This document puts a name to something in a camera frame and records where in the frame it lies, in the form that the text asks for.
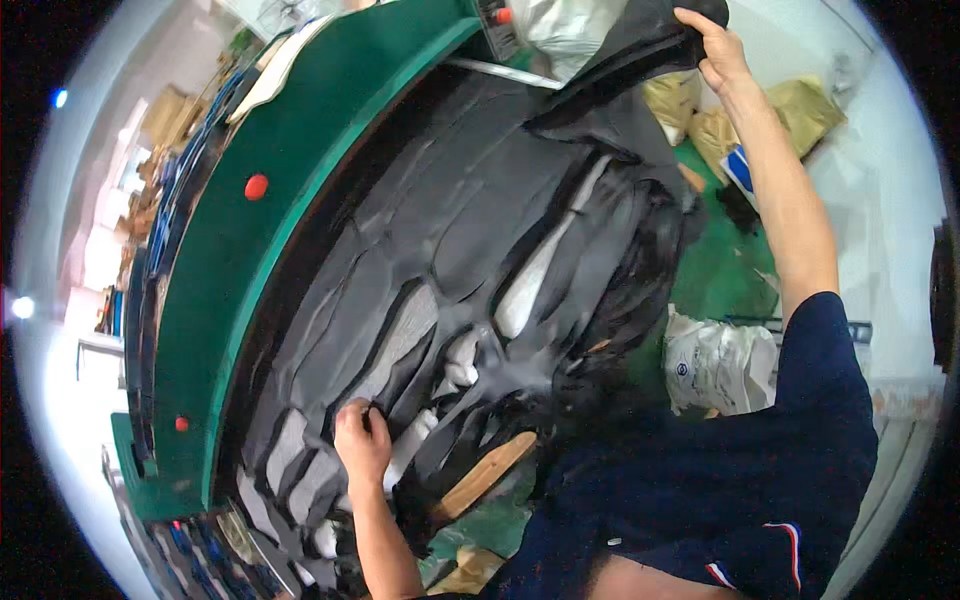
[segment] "black fabric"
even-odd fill
[[[705,218],[637,87],[651,74],[695,66],[699,43],[669,3],[632,0],[594,65],[552,96],[450,66],[426,77],[420,87],[440,90],[442,100],[434,98],[428,125],[362,201],[338,214],[342,233],[272,361],[243,448],[261,492],[279,418],[300,410],[307,446],[330,444],[337,410],[419,284],[434,295],[436,322],[374,398],[394,437],[424,408],[440,412],[395,489],[397,520],[415,547],[432,533],[431,504],[494,444],[525,429],[547,443],[567,413],[576,428],[569,417],[597,401],[604,373],[662,314],[683,249]],[[591,185],[601,160],[610,162]],[[530,319],[505,339],[496,306],[581,188],[588,199],[558,244]],[[468,330],[479,337],[479,378],[434,398],[446,349]],[[556,395],[564,377],[583,383]],[[480,444],[491,419],[500,426]],[[312,523],[317,517],[311,511]]]
[[[756,229],[760,225],[760,215],[736,183],[729,183],[727,187],[720,190],[717,200],[723,205],[724,212],[741,233],[756,235]]]
[[[930,331],[933,333],[933,364],[949,372],[953,361],[953,322],[956,318],[956,281],[953,239],[946,220],[933,230],[930,257]]]

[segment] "green floor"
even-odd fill
[[[757,235],[743,235],[737,230],[716,200],[720,181],[689,140],[674,153],[679,162],[707,181],[703,199],[708,222],[700,239],[681,260],[670,301],[676,304],[678,312],[701,320],[720,320],[728,314],[769,317],[778,295],[757,274],[775,272],[766,236],[762,230]],[[646,342],[627,358],[631,377],[640,392],[664,405],[669,402],[660,365],[665,328],[664,314]],[[430,570],[438,560],[455,560],[461,545],[478,545],[503,557],[516,552],[531,514],[525,501],[533,485],[532,470],[527,465],[522,469],[515,476],[526,478],[523,485],[511,493],[485,499],[430,542],[433,556],[421,561],[421,572]]]

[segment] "blue fabric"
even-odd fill
[[[690,581],[757,598],[819,598],[876,464],[867,384],[843,303],[823,292],[787,327],[776,405],[652,431],[565,455],[517,553],[485,598],[584,597],[610,550]],[[608,546],[608,540],[621,539]]]
[[[733,177],[740,181],[743,188],[748,192],[754,191],[754,182],[750,179],[750,168],[747,166],[747,159],[743,155],[743,146],[737,146],[733,152],[727,155],[727,166]]]

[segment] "red cap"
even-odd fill
[[[513,9],[497,9],[493,13],[493,20],[496,21],[498,25],[506,25],[507,23],[514,20],[514,10]]]
[[[257,173],[256,175],[250,177],[247,180],[247,187],[244,188],[243,194],[247,197],[247,200],[255,201],[263,198],[263,195],[267,193],[267,176],[262,173]]]

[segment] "white plastic bag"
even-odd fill
[[[721,415],[774,405],[777,344],[766,328],[694,321],[668,307],[663,367],[670,408],[715,408]]]
[[[553,79],[566,83],[596,54],[627,0],[507,0],[520,40],[550,60]]]

